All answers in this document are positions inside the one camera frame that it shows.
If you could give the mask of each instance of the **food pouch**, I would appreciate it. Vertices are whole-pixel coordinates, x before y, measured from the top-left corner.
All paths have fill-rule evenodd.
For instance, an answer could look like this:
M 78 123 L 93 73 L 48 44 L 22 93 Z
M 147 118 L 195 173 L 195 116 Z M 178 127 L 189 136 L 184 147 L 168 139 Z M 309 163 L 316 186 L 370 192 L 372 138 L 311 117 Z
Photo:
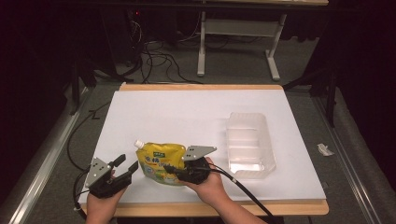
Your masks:
M 168 174 L 163 167 L 170 165 L 183 169 L 184 161 L 181 158 L 186 152 L 185 147 L 179 144 L 143 143 L 139 140 L 134 145 L 138 148 L 136 155 L 145 176 L 161 184 L 181 185 L 177 176 Z

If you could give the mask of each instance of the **white cap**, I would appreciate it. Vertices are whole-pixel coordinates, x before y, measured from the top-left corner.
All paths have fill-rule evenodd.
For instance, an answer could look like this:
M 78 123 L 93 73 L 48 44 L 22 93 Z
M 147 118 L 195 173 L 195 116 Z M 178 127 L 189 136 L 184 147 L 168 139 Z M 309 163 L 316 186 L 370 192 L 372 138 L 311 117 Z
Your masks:
M 140 141 L 140 140 L 136 140 L 136 141 L 134 142 L 134 145 L 135 145 L 137 148 L 142 148 L 142 147 L 145 145 L 145 143 L 142 142 L 142 141 Z

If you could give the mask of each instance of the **black wire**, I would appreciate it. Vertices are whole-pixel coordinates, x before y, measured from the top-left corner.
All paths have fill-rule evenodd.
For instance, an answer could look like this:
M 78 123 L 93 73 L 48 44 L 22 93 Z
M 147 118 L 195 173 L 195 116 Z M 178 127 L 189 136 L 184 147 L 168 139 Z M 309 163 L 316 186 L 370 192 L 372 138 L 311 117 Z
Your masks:
M 168 78 L 169 78 L 171 81 L 174 81 L 174 80 L 173 80 L 172 78 L 169 77 L 168 71 L 169 71 L 169 69 L 170 69 L 170 66 L 172 66 L 172 65 L 174 64 L 175 67 L 177 68 L 177 75 L 183 80 L 183 81 L 174 81 L 174 82 L 177 82 L 177 83 L 195 83 L 195 84 L 203 84 L 202 82 L 199 82 L 199 81 L 195 81 L 195 80 L 190 80 L 190 79 L 184 78 L 184 77 L 180 74 L 180 67 L 178 66 L 178 64 L 177 64 L 177 62 L 176 62 L 176 60 L 175 60 L 175 58 L 174 58 L 171 54 L 162 53 L 162 52 L 159 52 L 158 50 L 155 50 L 154 53 L 150 53 L 150 52 L 149 52 L 149 49 L 148 49 L 148 45 L 146 45 L 146 52 L 143 52 L 143 53 L 145 53 L 145 54 L 148 55 L 148 61 L 150 61 L 150 63 L 148 63 L 148 65 L 150 66 L 150 70 L 149 70 L 147 76 L 143 76 L 143 70 L 142 70 L 142 76 L 143 76 L 143 79 L 144 79 L 142 83 L 149 83 L 149 75 L 150 75 L 151 69 L 152 69 L 152 67 L 153 67 L 152 59 L 153 59 L 153 57 L 160 57 L 160 58 L 163 58 L 165 61 L 168 61 L 168 62 L 170 63 L 170 65 L 169 65 L 169 66 L 167 67 L 167 69 L 166 69 L 166 75 L 168 76 Z
M 257 41 L 263 39 L 264 37 L 262 37 L 262 36 L 253 36 L 253 37 L 251 37 L 251 40 L 235 39 L 232 36 L 230 36 L 228 38 L 234 43 L 251 44 L 251 43 L 254 43 L 254 42 L 257 42 Z
M 246 195 L 255 203 L 257 204 L 260 209 L 262 211 L 264 211 L 267 216 L 271 219 L 272 223 L 276 224 L 276 218 L 274 217 L 274 215 L 245 187 L 243 186 L 238 180 L 236 180 L 233 176 L 231 176 L 230 174 L 228 174 L 227 172 L 225 172 L 223 169 L 221 169 L 220 167 L 218 167 L 215 164 L 209 163 L 209 165 L 213 165 L 215 166 L 217 169 L 210 169 L 210 171 L 212 172 L 216 172 L 216 173 L 220 173 L 222 175 L 227 176 L 232 182 L 235 183 L 236 186 L 238 186 L 242 191 L 244 191 L 246 193 Z
M 74 202 L 74 205 L 75 205 L 75 211 L 77 211 L 78 214 L 84 219 L 87 219 L 87 215 L 81 209 L 81 205 L 79 204 L 77 197 L 80 194 L 82 194 L 83 192 L 86 192 L 86 191 L 83 191 L 83 192 L 81 192 L 79 194 L 77 194 L 76 191 L 77 191 L 79 180 L 90 171 L 90 168 L 91 168 L 91 166 L 89 165 L 85 170 L 83 170 L 83 172 L 78 175 L 78 177 L 76 178 L 75 183 L 73 185 L 73 202 Z
M 80 171 L 84 171 L 83 168 L 81 168 L 79 165 L 77 165 L 71 156 L 70 153 L 70 144 L 71 144 L 71 140 L 74 136 L 74 134 L 76 133 L 76 131 L 81 127 L 81 125 L 92 116 L 92 114 L 96 113 L 98 110 L 102 109 L 103 107 L 105 107 L 106 105 L 109 105 L 111 103 L 111 101 L 105 103 L 104 105 L 99 106 L 97 109 L 91 111 L 91 113 L 73 130 L 73 132 L 70 133 L 69 139 L 67 139 L 67 145 L 66 145 L 66 152 L 67 152 L 67 158 L 70 160 L 70 162 L 76 167 L 78 168 Z
M 198 46 L 201 43 L 201 40 L 198 38 L 200 37 L 199 35 L 193 36 L 192 38 L 182 40 L 178 42 L 179 44 L 186 46 L 186 47 L 195 47 Z
M 86 193 L 86 192 L 90 192 L 90 191 L 89 191 L 88 189 L 87 189 L 87 190 L 84 190 L 84 191 L 78 193 L 78 194 L 76 195 L 76 197 L 78 197 L 79 195 L 81 195 L 81 194 L 83 194 L 83 193 Z
M 179 39 L 179 40 L 177 41 L 177 43 L 181 43 L 181 44 L 184 45 L 184 46 L 196 46 L 197 44 L 199 44 L 199 42 L 195 42 L 194 45 L 186 45 L 186 44 L 184 44 L 183 42 L 186 42 L 186 41 L 192 40 L 192 39 L 194 39 L 194 38 L 196 38 L 196 37 L 198 37 L 198 36 L 201 36 L 201 35 L 197 35 L 197 34 L 196 34 L 197 31 L 198 31 L 198 29 L 199 29 L 199 24 L 201 23 L 201 15 L 202 15 L 202 12 L 198 12 L 197 22 L 196 22 L 195 28 L 194 28 L 194 30 L 191 32 L 191 34 L 190 34 L 187 38 Z
M 210 47 L 210 46 L 208 46 L 206 43 L 205 43 L 205 47 L 207 48 L 207 49 L 222 49 L 222 48 L 224 48 L 225 46 L 227 46 L 227 44 L 229 43 L 229 41 L 230 41 L 230 38 L 228 38 L 228 37 L 223 37 L 221 40 L 223 40 L 223 39 L 225 39 L 225 43 L 223 43 L 221 46 L 219 46 L 219 47 Z

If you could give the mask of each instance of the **white desk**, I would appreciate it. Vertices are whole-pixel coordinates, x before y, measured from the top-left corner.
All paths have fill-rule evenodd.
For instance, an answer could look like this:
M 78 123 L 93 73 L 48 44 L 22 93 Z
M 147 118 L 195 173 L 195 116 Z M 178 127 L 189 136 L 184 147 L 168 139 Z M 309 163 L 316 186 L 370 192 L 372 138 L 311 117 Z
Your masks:
M 280 4 L 297 6 L 327 6 L 328 0 L 203 0 L 206 2 L 237 2 L 246 4 Z M 206 13 L 201 13 L 201 44 L 198 54 L 197 75 L 205 75 L 205 35 L 247 35 L 266 36 L 272 38 L 272 45 L 265 49 L 265 58 L 270 68 L 274 81 L 280 80 L 277 71 L 274 55 L 285 25 L 286 14 L 282 14 L 278 21 L 240 21 L 240 20 L 220 20 L 207 19 Z
M 136 139 L 217 147 L 209 156 L 228 170 L 228 117 L 231 112 L 260 112 L 267 118 L 277 167 L 264 179 L 240 182 L 276 216 L 328 213 L 326 196 L 280 86 L 124 85 L 120 89 L 114 94 L 94 153 L 106 162 L 126 154 L 127 160 L 116 169 L 116 175 L 136 161 Z M 234 200 L 255 215 L 263 215 L 234 183 L 227 178 L 223 182 Z M 85 194 L 79 202 L 84 206 Z M 216 215 L 192 190 L 158 184 L 144 177 L 140 168 L 116 212 L 119 217 Z

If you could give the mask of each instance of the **human hand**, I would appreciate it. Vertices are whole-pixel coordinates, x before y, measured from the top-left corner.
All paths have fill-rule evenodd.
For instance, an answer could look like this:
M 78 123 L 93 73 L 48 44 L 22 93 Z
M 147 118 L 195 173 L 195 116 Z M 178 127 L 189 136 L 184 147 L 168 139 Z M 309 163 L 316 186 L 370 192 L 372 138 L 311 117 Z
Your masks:
M 206 160 L 209 164 L 214 164 L 210 158 L 206 157 Z M 216 169 L 214 165 L 210 165 L 210 168 Z M 184 181 L 181 181 L 181 183 L 194 190 L 204 203 L 213 207 L 219 203 L 231 200 L 224 189 L 221 181 L 221 175 L 219 173 L 210 172 L 207 180 L 199 185 Z
M 110 198 L 99 199 L 92 194 L 87 196 L 87 220 L 88 224 L 108 223 L 116 213 L 117 204 L 120 201 L 125 189 L 120 190 Z

